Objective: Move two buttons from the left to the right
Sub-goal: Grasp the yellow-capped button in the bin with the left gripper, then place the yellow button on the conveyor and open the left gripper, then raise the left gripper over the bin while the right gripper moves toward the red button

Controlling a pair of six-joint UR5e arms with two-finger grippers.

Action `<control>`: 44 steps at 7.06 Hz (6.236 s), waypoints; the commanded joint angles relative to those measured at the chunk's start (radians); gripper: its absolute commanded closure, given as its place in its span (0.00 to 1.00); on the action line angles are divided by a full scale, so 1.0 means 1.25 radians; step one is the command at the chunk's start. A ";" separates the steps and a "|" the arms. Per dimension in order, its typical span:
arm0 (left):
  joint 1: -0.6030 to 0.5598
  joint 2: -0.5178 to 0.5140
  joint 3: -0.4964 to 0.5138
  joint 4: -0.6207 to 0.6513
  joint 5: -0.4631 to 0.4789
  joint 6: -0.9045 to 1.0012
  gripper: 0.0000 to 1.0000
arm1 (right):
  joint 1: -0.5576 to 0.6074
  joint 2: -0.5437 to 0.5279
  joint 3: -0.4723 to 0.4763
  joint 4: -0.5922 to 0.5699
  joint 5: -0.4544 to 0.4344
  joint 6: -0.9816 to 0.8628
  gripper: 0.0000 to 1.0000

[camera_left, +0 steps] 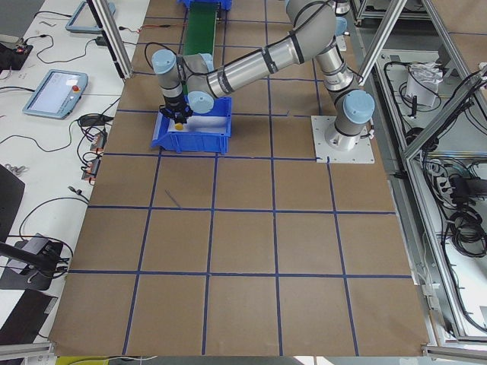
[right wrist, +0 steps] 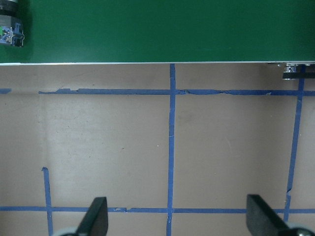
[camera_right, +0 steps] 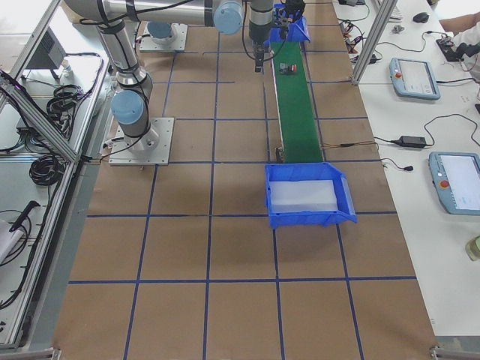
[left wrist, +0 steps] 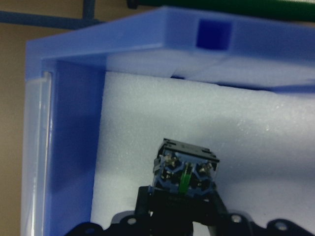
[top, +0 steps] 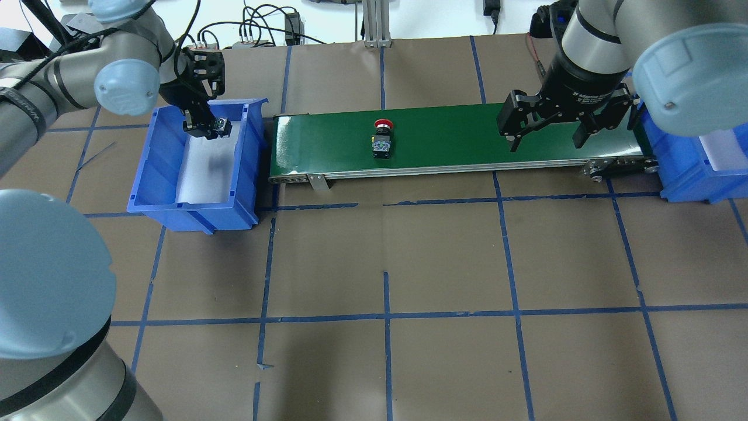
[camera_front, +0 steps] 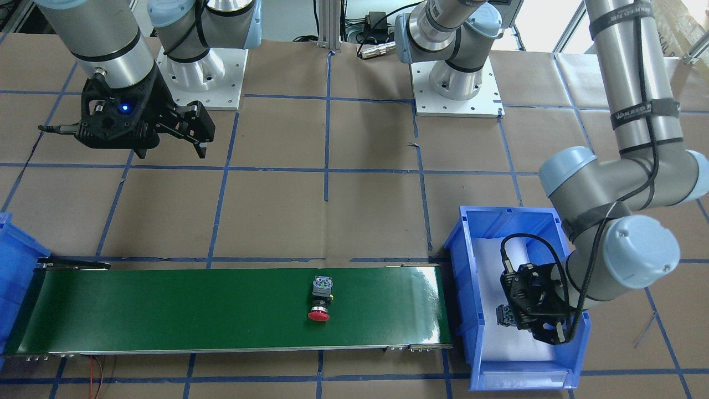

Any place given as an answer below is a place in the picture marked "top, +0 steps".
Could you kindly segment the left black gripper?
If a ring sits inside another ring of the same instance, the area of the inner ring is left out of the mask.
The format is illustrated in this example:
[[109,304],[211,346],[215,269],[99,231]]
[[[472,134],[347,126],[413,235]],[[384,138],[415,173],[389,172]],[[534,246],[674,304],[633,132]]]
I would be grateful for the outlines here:
[[[175,58],[175,80],[161,84],[161,97],[182,110],[185,133],[215,139],[216,117],[208,102],[226,91],[224,56],[220,51],[178,50]],[[199,115],[199,120],[192,115]]]

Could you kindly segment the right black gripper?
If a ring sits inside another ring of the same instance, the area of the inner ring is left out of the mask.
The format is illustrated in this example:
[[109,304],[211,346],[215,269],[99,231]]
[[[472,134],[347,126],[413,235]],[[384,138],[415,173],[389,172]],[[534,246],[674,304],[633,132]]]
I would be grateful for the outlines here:
[[510,91],[497,115],[499,134],[515,152],[527,135],[547,127],[554,118],[579,120],[573,144],[581,149],[591,136],[617,128],[633,106],[633,96],[622,82],[624,75],[624,71],[597,74],[567,56],[554,56],[539,94]]

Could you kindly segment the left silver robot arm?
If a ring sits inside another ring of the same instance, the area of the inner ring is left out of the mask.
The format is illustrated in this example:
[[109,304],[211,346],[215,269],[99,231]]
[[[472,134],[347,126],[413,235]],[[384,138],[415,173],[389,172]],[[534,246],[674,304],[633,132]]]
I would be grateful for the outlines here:
[[[90,1],[99,29],[45,58],[2,64],[2,176],[64,115],[142,116],[160,99],[187,135],[231,133],[209,101],[223,70],[174,37],[153,1]],[[108,342],[116,302],[109,248],[65,199],[2,190],[2,419],[163,420]]]

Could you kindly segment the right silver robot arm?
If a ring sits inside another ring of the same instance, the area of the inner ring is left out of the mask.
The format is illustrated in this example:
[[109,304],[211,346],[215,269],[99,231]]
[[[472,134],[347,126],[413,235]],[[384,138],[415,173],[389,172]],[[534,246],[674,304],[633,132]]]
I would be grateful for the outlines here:
[[744,125],[745,1],[558,1],[532,17],[531,35],[557,52],[539,92],[508,94],[497,115],[516,151],[551,123],[578,122],[579,149],[616,128],[633,96],[666,133],[702,136]]

